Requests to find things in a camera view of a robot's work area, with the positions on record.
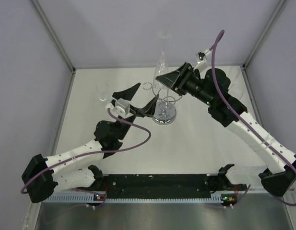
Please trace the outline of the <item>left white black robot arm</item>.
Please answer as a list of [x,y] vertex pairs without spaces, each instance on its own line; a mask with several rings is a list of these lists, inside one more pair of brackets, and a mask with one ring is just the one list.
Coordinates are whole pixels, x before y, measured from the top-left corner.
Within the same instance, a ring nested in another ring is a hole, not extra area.
[[[155,95],[143,108],[135,107],[130,102],[139,87],[140,83],[137,83],[112,94],[106,110],[113,121],[99,121],[95,127],[94,138],[89,142],[53,156],[35,155],[21,176],[24,183],[21,194],[29,195],[32,203],[39,203],[55,192],[94,192],[100,189],[103,174],[94,162],[136,149],[147,143],[152,136],[150,130],[135,124],[134,121],[137,117],[153,117],[159,96]],[[131,127],[145,131],[148,137],[137,145],[122,148],[122,141]]]

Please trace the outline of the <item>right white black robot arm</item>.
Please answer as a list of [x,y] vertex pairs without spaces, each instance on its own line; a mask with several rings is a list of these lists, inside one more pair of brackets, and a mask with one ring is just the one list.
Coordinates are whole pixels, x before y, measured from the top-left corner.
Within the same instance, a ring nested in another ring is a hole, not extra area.
[[201,78],[200,72],[185,63],[156,80],[178,95],[187,93],[208,105],[208,113],[227,130],[243,140],[265,163],[264,166],[239,167],[228,164],[219,170],[218,184],[228,190],[236,184],[262,186],[276,197],[282,197],[296,180],[296,154],[271,136],[251,115],[246,106],[229,94],[231,80],[216,68],[218,86],[239,116],[235,116],[216,90],[212,70]]

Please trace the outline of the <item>clear fluted wine glass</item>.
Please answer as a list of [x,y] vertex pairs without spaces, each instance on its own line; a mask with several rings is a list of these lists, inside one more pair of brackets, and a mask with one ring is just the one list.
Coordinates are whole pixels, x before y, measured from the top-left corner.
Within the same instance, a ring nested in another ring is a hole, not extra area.
[[168,40],[170,38],[172,38],[172,34],[169,31],[160,31],[160,32],[158,32],[157,35],[162,41],[162,49],[161,49],[161,54],[157,60],[156,66],[155,66],[153,87],[156,89],[163,89],[163,88],[165,88],[165,86],[163,86],[161,83],[159,83],[156,80],[156,77],[168,73],[168,63],[166,60],[165,49],[166,49],[166,44],[167,44]]

